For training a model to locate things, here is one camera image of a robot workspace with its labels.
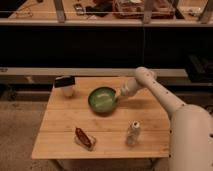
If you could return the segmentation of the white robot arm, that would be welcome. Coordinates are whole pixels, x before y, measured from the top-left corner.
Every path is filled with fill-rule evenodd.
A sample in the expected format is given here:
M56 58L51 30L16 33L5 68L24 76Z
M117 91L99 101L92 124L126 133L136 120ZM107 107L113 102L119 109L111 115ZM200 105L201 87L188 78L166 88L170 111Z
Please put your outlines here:
M147 88L170 119L169 171L213 171L213 116L187 104L156 80L156 74L138 67L134 77L124 83L120 97L134 96Z

